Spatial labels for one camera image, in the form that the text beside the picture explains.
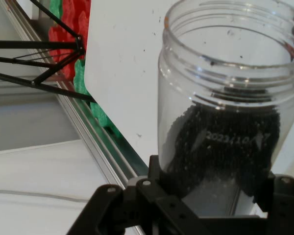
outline green object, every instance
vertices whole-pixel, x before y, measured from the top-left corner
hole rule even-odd
[[[107,114],[102,110],[102,108],[98,104],[91,103],[90,108],[92,110],[92,113],[93,113],[94,117],[97,118],[100,126],[102,126],[102,127],[110,127],[112,132],[118,138],[122,136],[121,132],[113,124],[113,122],[110,120],[110,118],[107,116]]]
[[[60,19],[63,14],[62,0],[50,0],[49,10]]]
[[[85,72],[85,60],[77,60],[75,63],[75,77],[74,77],[74,88],[78,93],[90,95],[85,87],[84,82]]]

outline screw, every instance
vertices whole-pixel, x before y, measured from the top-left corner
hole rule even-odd
[[[115,192],[116,188],[108,188],[107,192]]]
[[[143,185],[145,185],[145,186],[147,186],[147,185],[151,185],[151,182],[148,181],[148,180],[145,180],[145,181],[143,182]]]

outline white panel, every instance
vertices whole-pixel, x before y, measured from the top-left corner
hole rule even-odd
[[[86,87],[146,164],[157,153],[157,62],[164,16],[175,2],[92,2]]]

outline red object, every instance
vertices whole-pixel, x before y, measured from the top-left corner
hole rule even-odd
[[[79,34],[82,35],[85,50],[87,49],[89,14],[83,11],[78,18]]]
[[[62,7],[62,21],[75,32],[78,32],[78,17],[86,8],[85,0],[63,0]]]
[[[74,32],[78,32],[83,37],[84,47],[87,46],[89,15],[90,15],[91,0],[63,0],[63,15],[61,20],[70,27]],[[54,42],[74,42],[75,38],[66,32],[62,27],[56,26],[49,30],[49,40]],[[53,60],[59,62],[71,53],[70,49],[60,49],[50,52]],[[66,65],[62,72],[65,78],[73,80],[75,76],[75,61]]]
[[[49,29],[49,41],[50,42],[62,42],[66,39],[66,34],[63,33],[62,28],[59,26],[51,27]],[[55,62],[60,61],[60,50],[52,50],[49,52]]]

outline black metal frame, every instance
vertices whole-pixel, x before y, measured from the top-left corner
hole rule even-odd
[[[82,36],[75,33],[70,27],[68,27],[65,23],[63,23],[60,19],[58,19],[54,14],[52,14],[48,9],[42,6],[37,0],[30,0],[33,4],[35,4],[40,10],[42,10],[45,14],[47,14],[51,19],[53,19],[58,25],[64,28],[68,33],[70,33],[74,38],[75,42],[24,42],[24,41],[0,41],[0,49],[46,49],[42,52],[32,53],[28,55],[18,56],[15,58],[4,58],[0,57],[0,62],[2,63],[11,63],[18,65],[27,65],[27,66],[35,66],[35,67],[44,67],[48,68],[47,71],[37,76],[33,80],[26,80],[23,78],[18,78],[10,75],[6,75],[0,73],[0,80],[7,81],[15,84],[19,84],[26,87],[31,87],[39,90],[43,90],[46,92],[51,92],[55,94],[61,94],[73,98],[83,99],[85,101],[94,102],[95,100],[85,94],[61,89],[59,87],[55,87],[52,85],[42,84],[42,82],[46,81],[50,76],[59,72],[66,65],[73,62],[79,56],[85,54],[85,49],[82,43]],[[62,59],[57,64],[49,64],[37,62],[35,60],[21,60],[20,58],[40,54],[44,52],[49,52],[56,49],[71,49],[72,52],[68,53],[68,55]]]
[[[103,185],[91,197],[68,235],[123,235],[140,225],[146,235],[294,235],[294,178],[271,174],[255,198],[267,218],[198,218],[159,184],[158,156],[151,156],[148,178],[123,190]]]

